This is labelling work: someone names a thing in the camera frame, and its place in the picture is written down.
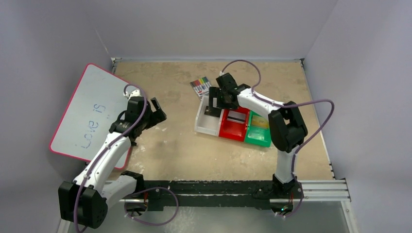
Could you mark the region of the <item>red framed whiteboard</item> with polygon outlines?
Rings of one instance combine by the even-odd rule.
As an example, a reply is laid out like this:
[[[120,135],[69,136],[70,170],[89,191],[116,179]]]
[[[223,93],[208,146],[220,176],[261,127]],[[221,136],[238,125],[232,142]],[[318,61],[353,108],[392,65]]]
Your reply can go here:
[[[86,162],[98,154],[111,124],[126,109],[127,81],[95,64],[86,65],[60,123],[50,151]]]

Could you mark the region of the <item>green plastic bin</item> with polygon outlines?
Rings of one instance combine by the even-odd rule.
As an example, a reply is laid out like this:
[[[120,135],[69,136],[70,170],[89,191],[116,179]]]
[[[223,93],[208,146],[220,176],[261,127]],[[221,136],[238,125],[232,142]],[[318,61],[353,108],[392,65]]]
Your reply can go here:
[[[258,115],[258,114],[253,111],[249,112],[249,120],[248,120],[247,131],[246,131],[244,142],[269,148],[272,143],[270,129],[252,127],[250,123],[251,123],[251,118],[253,115]]]

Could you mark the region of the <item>red plastic bin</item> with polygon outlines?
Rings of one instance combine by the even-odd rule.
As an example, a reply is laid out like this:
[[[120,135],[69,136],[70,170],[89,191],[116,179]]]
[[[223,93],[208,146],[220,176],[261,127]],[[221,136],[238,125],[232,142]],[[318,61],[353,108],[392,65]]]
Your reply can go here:
[[[222,123],[220,127],[220,133],[219,137],[226,138],[226,139],[231,139],[231,140],[236,140],[243,142],[246,136],[246,131],[247,131],[247,125],[248,125],[248,120],[249,120],[249,110],[246,108],[239,107],[236,110],[231,110],[235,112],[240,112],[246,114],[246,119],[243,124],[229,121],[227,120],[228,112],[230,110],[225,109],[223,111],[223,117],[222,117]]]

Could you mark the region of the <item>white plastic bin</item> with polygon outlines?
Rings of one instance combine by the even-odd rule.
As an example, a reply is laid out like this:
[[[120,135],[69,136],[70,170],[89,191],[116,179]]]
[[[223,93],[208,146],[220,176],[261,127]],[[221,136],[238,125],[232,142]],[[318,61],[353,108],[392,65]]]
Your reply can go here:
[[[208,107],[208,96],[203,96],[195,118],[194,130],[212,136],[219,136],[223,117],[223,109],[220,109],[218,116],[205,114]]]

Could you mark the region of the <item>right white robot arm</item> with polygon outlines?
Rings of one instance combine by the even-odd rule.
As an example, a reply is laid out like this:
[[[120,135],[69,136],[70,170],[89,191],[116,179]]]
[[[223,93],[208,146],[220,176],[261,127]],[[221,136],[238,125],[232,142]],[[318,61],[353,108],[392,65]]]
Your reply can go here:
[[[296,153],[304,144],[308,130],[297,104],[267,98],[253,87],[238,85],[229,73],[221,72],[217,87],[209,88],[204,114],[222,117],[223,110],[248,109],[268,121],[271,141],[278,150],[273,192],[283,198],[297,185],[294,175]]]

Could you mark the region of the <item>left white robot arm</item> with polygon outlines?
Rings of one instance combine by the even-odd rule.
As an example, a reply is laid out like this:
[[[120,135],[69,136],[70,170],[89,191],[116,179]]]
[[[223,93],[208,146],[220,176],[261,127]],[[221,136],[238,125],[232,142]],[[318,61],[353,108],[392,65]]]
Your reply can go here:
[[[115,181],[107,180],[117,161],[141,133],[166,118],[156,98],[129,95],[126,110],[111,124],[98,153],[73,181],[59,186],[60,217],[77,226],[96,229],[120,199],[128,195],[134,199],[142,197],[147,190],[139,173],[125,171]]]

